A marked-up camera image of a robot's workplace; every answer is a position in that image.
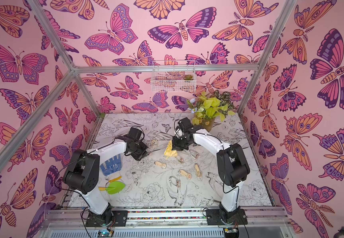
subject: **metal frame bar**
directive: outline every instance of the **metal frame bar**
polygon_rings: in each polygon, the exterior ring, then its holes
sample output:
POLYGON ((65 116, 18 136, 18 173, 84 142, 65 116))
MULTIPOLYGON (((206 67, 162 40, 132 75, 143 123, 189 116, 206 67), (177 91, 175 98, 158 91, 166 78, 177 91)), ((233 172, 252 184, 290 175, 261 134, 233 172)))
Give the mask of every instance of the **metal frame bar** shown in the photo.
POLYGON ((275 43, 278 41, 279 35, 281 34, 284 26, 286 25, 287 20, 290 17, 292 10, 295 7, 296 1, 297 0, 286 0, 278 18, 275 21, 273 31, 269 36, 265 49, 258 62, 260 67, 256 72, 254 72, 253 76, 251 77, 249 85, 247 86, 244 96, 241 100, 240 106, 238 107, 238 114, 240 116, 246 106, 246 102, 249 100, 249 97, 253 92, 255 85, 257 84, 260 76, 262 75, 264 67, 267 64, 267 61, 270 58, 270 54, 274 49, 275 43))
POLYGON ((7 162, 11 159, 22 142, 29 136, 33 129, 41 121, 46 111, 49 110, 51 105, 55 102, 57 97, 65 89, 67 84, 74 76, 72 71, 69 71, 63 79, 53 88, 49 95, 42 101, 39 107, 31 114, 26 122, 18 128, 12 139, 0 150, 0 171, 6 166, 7 162))

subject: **bird drawing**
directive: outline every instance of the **bird drawing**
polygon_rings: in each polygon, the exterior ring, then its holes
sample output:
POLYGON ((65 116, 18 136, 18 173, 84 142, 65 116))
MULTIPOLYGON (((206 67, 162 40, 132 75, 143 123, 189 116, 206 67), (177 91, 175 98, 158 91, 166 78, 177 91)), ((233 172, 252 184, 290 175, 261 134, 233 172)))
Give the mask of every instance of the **bird drawing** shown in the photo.
POLYGON ((215 173, 212 173, 212 172, 208 172, 208 174, 205 175, 205 177, 209 178, 209 185, 212 187, 213 191, 216 192, 219 197, 221 197, 218 194, 218 192, 216 190, 216 187, 215 187, 216 183, 218 183, 221 186, 221 188, 222 188, 223 183, 220 180, 220 176, 218 174, 215 174, 215 173))
POLYGON ((175 184, 172 184, 171 181, 170 181, 171 178, 169 178, 169 180, 167 179, 167 190, 168 190, 168 193, 169 193, 169 196, 171 198, 174 198, 175 199, 175 206, 181 206, 184 201, 185 201, 185 197, 186 197, 186 192, 187 192, 187 185, 185 185, 185 193, 182 194, 181 193, 181 183, 180 183, 180 178, 175 178, 176 179, 176 185, 175 184), (171 185, 174 185, 176 186, 177 188, 177 192, 173 191, 173 189, 168 185, 171 184, 171 185))

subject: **pink butterfly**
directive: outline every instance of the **pink butterfly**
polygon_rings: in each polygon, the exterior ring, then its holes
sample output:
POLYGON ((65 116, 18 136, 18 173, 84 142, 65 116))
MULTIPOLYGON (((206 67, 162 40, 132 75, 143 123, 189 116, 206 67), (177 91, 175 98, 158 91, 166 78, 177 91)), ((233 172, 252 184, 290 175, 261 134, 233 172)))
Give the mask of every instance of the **pink butterfly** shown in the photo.
POLYGON ((38 73, 45 71, 46 64, 48 60, 44 55, 31 53, 21 59, 0 45, 0 76, 3 82, 17 82, 19 75, 24 74, 27 83, 38 85, 38 73))
POLYGON ((208 89, 208 91, 210 93, 214 93, 214 89, 212 88, 212 86, 214 88, 218 88, 218 89, 225 89, 229 86, 229 78, 232 75, 233 70, 227 70, 222 72, 222 74, 220 74, 219 76, 217 76, 217 78, 215 80, 213 80, 212 83, 210 83, 211 78, 209 79, 209 82, 205 83, 204 85, 196 85, 196 91, 193 93, 193 96, 198 97, 202 92, 206 92, 206 89, 208 89))
POLYGON ((122 85, 123 88, 117 88, 117 87, 115 88, 118 90, 125 90, 125 91, 113 92, 113 93, 110 93, 110 95, 114 97, 121 97, 124 99, 131 98, 133 100, 136 100, 138 99, 136 96, 138 96, 139 94, 143 94, 143 91, 139 89, 139 85, 134 83, 130 76, 126 76, 126 84, 128 88, 126 88, 124 83, 121 83, 121 82, 119 83, 122 85))
POLYGON ((232 102, 236 101, 239 102, 242 100, 242 95, 245 93, 247 85, 249 84, 248 81, 246 81, 246 78, 241 78, 238 82, 238 89, 234 89, 234 92, 230 93, 230 100, 232 102))
MULTIPOLYGON (((58 65, 55 66, 55 80, 57 81, 57 83, 60 82, 60 80, 63 78, 63 74, 61 72, 61 70, 59 69, 58 65)), ((61 98, 63 98, 63 96, 65 95, 69 97, 71 96, 71 101, 73 102, 74 106, 76 108, 78 108, 77 105, 77 98, 78 98, 78 94, 79 93, 79 87, 77 83, 73 83, 71 82, 60 94, 60 96, 56 99, 56 100, 60 100, 61 98)))
POLYGON ((110 99, 107 96, 101 98, 101 103, 98 103, 98 109, 101 113, 109 113, 115 108, 115 105, 110 102, 110 99))
POLYGON ((89 49, 98 49, 100 51, 108 49, 111 52, 120 55, 124 50, 124 46, 121 43, 122 41, 130 44, 138 38, 130 29, 131 23, 132 19, 129 15, 129 8, 121 3, 112 11, 111 14, 110 27, 112 31, 107 28, 108 34, 99 33, 90 36, 86 40, 85 46, 89 49))
MULTIPOLYGON (((187 64, 227 64, 228 60, 226 57, 228 56, 229 51, 225 49, 225 45, 222 43, 218 43, 214 46, 212 53, 205 58, 205 60, 197 55, 186 55, 185 60, 188 60, 187 64)), ((196 71, 197 76, 203 76, 206 71, 196 71)))
MULTIPOLYGON (((53 18, 53 16, 51 15, 51 13, 47 10, 44 10, 46 17, 48 18, 48 20, 51 23, 51 26, 53 27, 53 29, 55 30, 55 32, 57 33, 58 37, 60 38, 60 41, 63 45, 63 47, 65 48, 65 50, 70 51, 70 52, 75 52, 75 53, 79 53, 79 51, 77 49, 75 49, 74 47, 66 44, 65 42, 67 42, 66 39, 64 38, 69 38, 69 39, 79 39, 80 36, 65 30, 65 29, 61 29, 60 25, 58 25, 58 23, 55 21, 55 19, 53 18)), ((38 19, 36 18, 36 16, 34 16, 38 26, 40 27, 42 34, 44 36, 42 36, 42 45, 41 45, 41 49, 45 50, 48 48, 48 46, 50 45, 50 47, 53 48, 53 44, 51 43, 46 31, 43 29, 43 27, 41 26, 40 22, 38 21, 38 19)), ((58 54, 57 50, 54 48, 54 59, 55 61, 58 60, 58 57, 60 55, 58 54)))
POLYGON ((160 108, 169 107, 168 103, 166 102, 167 98, 168 98, 167 92, 163 90, 158 93, 155 93, 155 95, 152 98, 152 101, 150 98, 149 102, 145 101, 145 102, 137 103, 132 106, 132 109, 155 113, 158 111, 158 107, 160 108))
POLYGON ((91 108, 84 107, 82 108, 83 113, 86 115, 86 121, 88 123, 91 123, 92 121, 95 121, 97 119, 97 115, 91 110, 91 108))
POLYGON ((70 129, 71 132, 74 133, 75 126, 78 124, 79 109, 73 113, 72 108, 70 110, 70 113, 68 113, 67 109, 65 108, 65 113, 63 113, 58 107, 56 107, 54 108, 54 111, 58 117, 58 123, 60 124, 60 126, 63 126, 63 133, 67 134, 70 129))
POLYGON ((180 23, 175 23, 179 24, 179 27, 169 25, 156 26, 148 31, 148 35, 160 43, 164 43, 169 39, 165 43, 168 49, 172 49, 173 47, 181 48, 183 47, 183 39, 188 40, 188 35, 194 43, 198 43, 201 38, 207 37, 209 35, 208 30, 196 27, 211 27, 215 16, 216 8, 205 8, 189 18, 185 26, 182 23, 185 20, 182 20, 180 23))

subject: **cable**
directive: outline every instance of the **cable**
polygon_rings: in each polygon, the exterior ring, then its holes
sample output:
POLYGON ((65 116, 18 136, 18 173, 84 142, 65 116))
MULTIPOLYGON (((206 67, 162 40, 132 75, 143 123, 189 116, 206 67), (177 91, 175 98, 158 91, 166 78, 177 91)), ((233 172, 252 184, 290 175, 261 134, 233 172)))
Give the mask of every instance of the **cable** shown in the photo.
MULTIPOLYGON (((240 211, 239 211, 238 209, 237 209, 237 213, 238 213, 238 215, 241 217, 240 211)), ((247 233, 247 238, 250 238, 249 232, 247 231, 247 228, 246 228, 245 224, 244 224, 244 227, 245 227, 245 230, 246 230, 246 233, 247 233)))
POLYGON ((88 207, 85 207, 85 208, 83 209, 83 211, 82 211, 81 214, 80 214, 80 218, 81 218, 81 220, 82 220, 82 223, 83 223, 83 226, 84 226, 84 228, 85 228, 85 230, 86 230, 86 233, 87 233, 88 236, 91 238, 89 232, 88 232, 87 229, 86 229, 85 223, 84 223, 84 221, 83 221, 83 213, 86 211, 86 208, 88 208, 88 207))

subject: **succulent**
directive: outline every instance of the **succulent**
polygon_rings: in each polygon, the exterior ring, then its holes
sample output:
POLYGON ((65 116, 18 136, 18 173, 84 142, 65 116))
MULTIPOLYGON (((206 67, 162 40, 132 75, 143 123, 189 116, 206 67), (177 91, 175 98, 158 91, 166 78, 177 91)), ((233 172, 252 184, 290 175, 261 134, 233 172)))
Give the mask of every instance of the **succulent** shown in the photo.
POLYGON ((192 79, 193 79, 192 75, 185 75, 184 76, 184 80, 186 80, 186 81, 189 81, 189 80, 192 80, 192 79))

